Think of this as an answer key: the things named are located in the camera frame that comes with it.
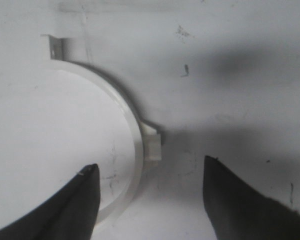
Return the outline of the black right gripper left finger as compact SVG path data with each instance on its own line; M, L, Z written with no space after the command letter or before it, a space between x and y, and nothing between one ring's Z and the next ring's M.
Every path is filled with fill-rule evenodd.
M0 240L89 240L101 201L97 164L83 167L40 206L0 229Z

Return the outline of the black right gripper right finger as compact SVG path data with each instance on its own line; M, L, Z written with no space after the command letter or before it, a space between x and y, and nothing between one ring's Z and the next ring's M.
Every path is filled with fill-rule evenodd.
M266 197L217 158L205 156L203 205L219 240L300 240L300 214Z

